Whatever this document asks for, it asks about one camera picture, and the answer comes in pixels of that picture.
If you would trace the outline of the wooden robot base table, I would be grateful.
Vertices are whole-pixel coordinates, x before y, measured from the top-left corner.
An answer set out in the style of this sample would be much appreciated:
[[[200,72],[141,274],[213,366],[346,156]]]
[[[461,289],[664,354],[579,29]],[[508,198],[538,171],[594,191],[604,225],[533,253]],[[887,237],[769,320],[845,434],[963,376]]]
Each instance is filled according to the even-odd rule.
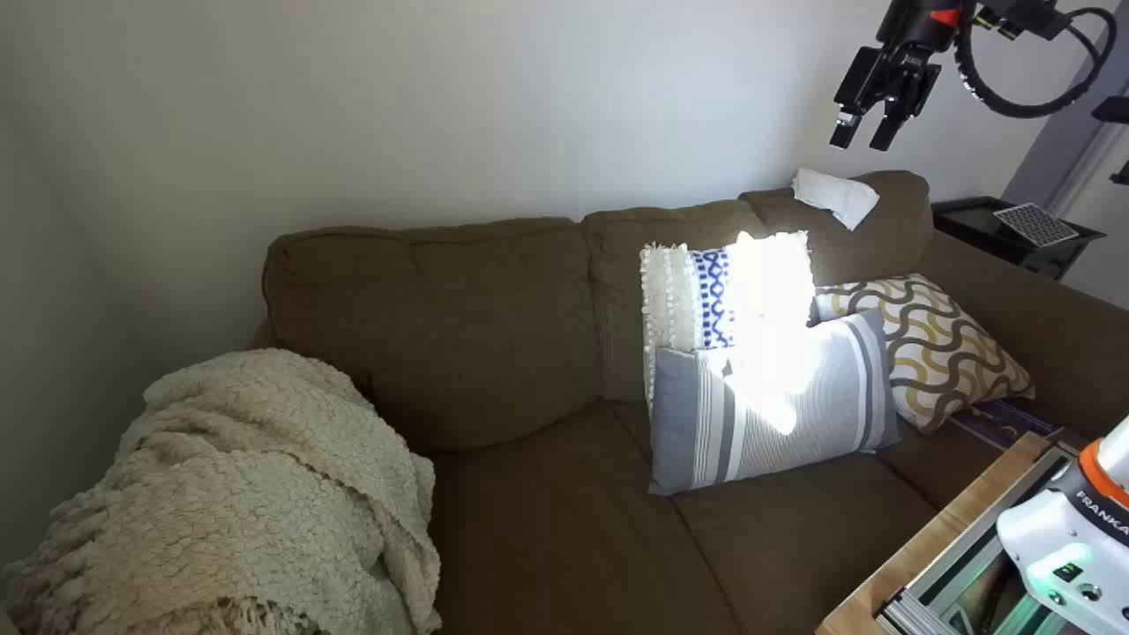
[[[913,576],[922,576],[947,547],[952,547],[978,520],[1005,503],[1023,476],[1052,454],[1039,434],[1023,434],[978,481],[971,481],[934,520],[929,520],[898,554],[889,554],[855,593],[831,610],[815,635],[881,635],[880,610]]]

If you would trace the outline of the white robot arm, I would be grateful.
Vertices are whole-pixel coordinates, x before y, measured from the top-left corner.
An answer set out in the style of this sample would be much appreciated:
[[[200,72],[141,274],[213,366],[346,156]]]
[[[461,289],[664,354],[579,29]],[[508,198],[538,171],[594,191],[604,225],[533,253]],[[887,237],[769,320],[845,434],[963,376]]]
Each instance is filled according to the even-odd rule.
[[[971,33],[1005,39],[1068,33],[1092,56],[1086,75],[1048,102],[1014,102],[978,72]],[[1058,0],[889,0],[876,48],[849,62],[832,102],[832,145],[847,147],[876,102],[887,116],[872,138],[887,152],[934,89],[934,52],[955,51],[963,85],[994,112],[1035,122],[1083,99],[1102,78],[1119,39],[1103,9],[1058,11]],[[1094,439],[1035,498],[994,520],[994,536],[1016,565],[1028,597],[1083,635],[1129,630],[1129,424]]]

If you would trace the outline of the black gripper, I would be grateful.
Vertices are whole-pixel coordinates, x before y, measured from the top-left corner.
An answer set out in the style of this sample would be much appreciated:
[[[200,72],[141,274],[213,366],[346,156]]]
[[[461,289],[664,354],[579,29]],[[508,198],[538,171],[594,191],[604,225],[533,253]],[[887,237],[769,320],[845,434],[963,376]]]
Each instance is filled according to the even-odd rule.
[[[840,106],[831,145],[849,147],[860,116],[881,102],[872,147],[889,152],[907,116],[925,109],[939,80],[934,52],[960,33],[967,0],[889,0],[876,48],[849,62],[832,102]]]

